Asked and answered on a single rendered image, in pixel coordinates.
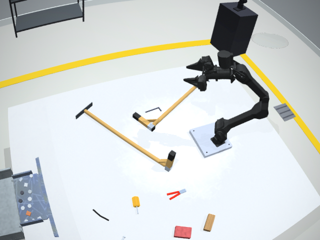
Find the red block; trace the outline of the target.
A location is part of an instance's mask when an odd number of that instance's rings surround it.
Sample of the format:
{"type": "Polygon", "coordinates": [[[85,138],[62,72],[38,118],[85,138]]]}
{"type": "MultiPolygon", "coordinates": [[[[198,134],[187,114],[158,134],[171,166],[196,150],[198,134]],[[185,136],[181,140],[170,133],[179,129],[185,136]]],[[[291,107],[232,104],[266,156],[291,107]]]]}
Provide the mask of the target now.
{"type": "Polygon", "coordinates": [[[190,239],[192,235],[192,227],[175,226],[174,238],[190,239]]]}

